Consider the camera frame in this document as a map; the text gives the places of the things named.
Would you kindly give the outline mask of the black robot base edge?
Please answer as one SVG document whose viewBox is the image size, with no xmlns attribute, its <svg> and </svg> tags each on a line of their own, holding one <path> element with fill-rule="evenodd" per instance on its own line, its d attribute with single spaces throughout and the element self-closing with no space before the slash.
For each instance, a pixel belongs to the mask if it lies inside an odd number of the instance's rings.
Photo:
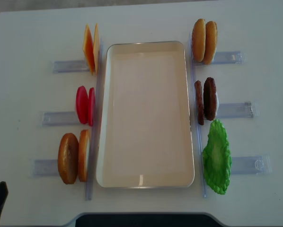
<svg viewBox="0 0 283 227">
<path fill-rule="evenodd" d="M 89 214 L 76 220 L 77 227 L 220 227 L 201 214 Z"/>
</svg>

